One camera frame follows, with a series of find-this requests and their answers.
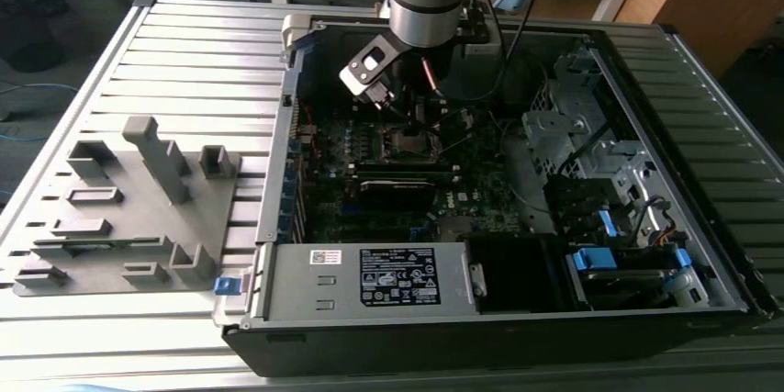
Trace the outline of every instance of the floor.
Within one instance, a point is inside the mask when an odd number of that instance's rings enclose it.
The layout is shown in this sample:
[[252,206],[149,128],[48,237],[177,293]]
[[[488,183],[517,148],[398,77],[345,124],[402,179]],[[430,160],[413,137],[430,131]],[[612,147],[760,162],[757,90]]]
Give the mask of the floor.
[[[342,6],[370,6],[373,2],[294,1]],[[50,19],[53,35],[65,46],[65,62],[44,73],[21,74],[14,73],[0,61],[0,90],[5,88],[2,82],[78,86],[89,74],[130,2],[132,0],[68,0],[69,12]],[[780,115],[784,115],[784,101],[780,99],[784,96],[784,53],[774,53],[762,59],[757,53],[748,53],[730,68],[721,83],[773,148],[778,154],[784,154],[784,129],[780,125]],[[28,139],[46,137],[68,107],[69,99],[68,91],[49,89],[22,89],[0,95],[0,106],[12,112],[12,119],[0,122],[0,135]],[[9,199],[9,193],[22,179],[41,145],[42,141],[0,140],[0,207]]]
[[[70,10],[62,16],[50,19],[53,35],[65,47],[65,61],[44,73],[22,74],[13,72],[0,60],[0,90],[9,86],[4,82],[60,83],[76,87],[82,83],[133,0],[66,1]],[[294,1],[340,6],[372,6],[373,3],[373,0]],[[52,89],[22,89],[0,95],[0,115],[2,109],[12,113],[12,118],[0,122],[0,135],[25,139],[45,138],[68,107],[70,98],[69,91]],[[18,142],[0,139],[0,208],[10,198],[10,193],[22,180],[42,144],[44,141]]]

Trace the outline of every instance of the motherboard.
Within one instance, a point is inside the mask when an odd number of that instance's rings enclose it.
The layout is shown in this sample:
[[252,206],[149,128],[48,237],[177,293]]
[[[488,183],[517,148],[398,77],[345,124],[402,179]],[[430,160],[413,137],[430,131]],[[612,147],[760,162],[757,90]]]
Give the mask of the motherboard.
[[488,111],[430,109],[438,118],[428,130],[358,100],[312,101],[300,104],[297,125],[306,241],[456,241],[476,231],[520,231]]

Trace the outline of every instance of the blue latch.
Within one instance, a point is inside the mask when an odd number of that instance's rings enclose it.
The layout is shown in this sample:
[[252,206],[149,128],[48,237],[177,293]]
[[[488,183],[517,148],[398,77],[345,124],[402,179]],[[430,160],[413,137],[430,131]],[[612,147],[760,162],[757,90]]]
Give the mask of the blue latch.
[[608,236],[614,238],[617,236],[617,229],[612,222],[610,212],[608,210],[598,210],[598,217],[601,218],[601,222],[604,222],[604,230],[606,230]]
[[685,249],[678,248],[674,251],[674,257],[677,257],[677,263],[681,265],[681,268],[690,266],[690,256],[688,255],[688,251]]
[[577,252],[572,253],[572,259],[577,271],[617,269],[612,250],[606,247],[580,248]]
[[242,294],[242,279],[236,277],[218,277],[214,286],[216,296],[238,296]]

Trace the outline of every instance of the power supply label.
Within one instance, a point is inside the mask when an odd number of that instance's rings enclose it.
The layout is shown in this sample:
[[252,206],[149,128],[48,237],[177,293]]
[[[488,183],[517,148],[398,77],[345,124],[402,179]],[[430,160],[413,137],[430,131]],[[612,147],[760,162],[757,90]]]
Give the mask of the power supply label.
[[361,302],[366,307],[440,305],[432,248],[358,251]]

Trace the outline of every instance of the aluminum extrusion table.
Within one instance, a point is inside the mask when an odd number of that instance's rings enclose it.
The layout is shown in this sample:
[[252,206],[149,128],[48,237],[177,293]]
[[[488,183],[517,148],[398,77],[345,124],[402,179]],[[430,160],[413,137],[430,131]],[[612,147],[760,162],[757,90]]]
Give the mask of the aluminum extrusion table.
[[[780,321],[637,362],[270,379],[249,371],[222,342],[210,319],[210,292],[36,298],[12,294],[13,275],[28,250],[9,232],[52,209],[45,196],[60,196],[57,174],[69,172],[65,155],[73,142],[121,142],[128,115],[153,115],[158,131],[182,151],[221,144],[242,154],[220,265],[225,269],[250,263],[284,70],[278,31],[293,12],[372,15],[357,8],[196,0],[137,0],[130,8],[0,216],[0,389],[92,384],[142,390],[370,390],[580,380],[574,387],[584,390],[634,376],[633,384],[625,382],[625,390],[633,390],[668,384],[662,375],[678,375],[678,382],[690,378],[701,386],[749,381],[742,375],[754,385],[760,375],[780,382]],[[784,296],[784,169],[681,40],[652,26],[532,24],[606,31],[736,239],[770,290]]]

